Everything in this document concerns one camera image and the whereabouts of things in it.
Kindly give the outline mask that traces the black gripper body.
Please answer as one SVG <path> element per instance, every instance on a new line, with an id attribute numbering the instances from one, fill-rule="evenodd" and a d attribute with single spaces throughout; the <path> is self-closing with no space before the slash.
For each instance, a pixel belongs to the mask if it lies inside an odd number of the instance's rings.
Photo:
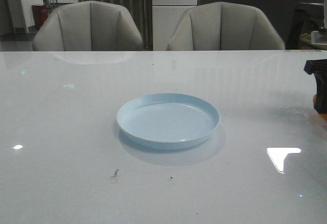
<path id="1" fill-rule="evenodd" d="M 313 74 L 316 80 L 314 109 L 319 114 L 326 114 L 326 59 L 307 60 L 304 71 Z"/>

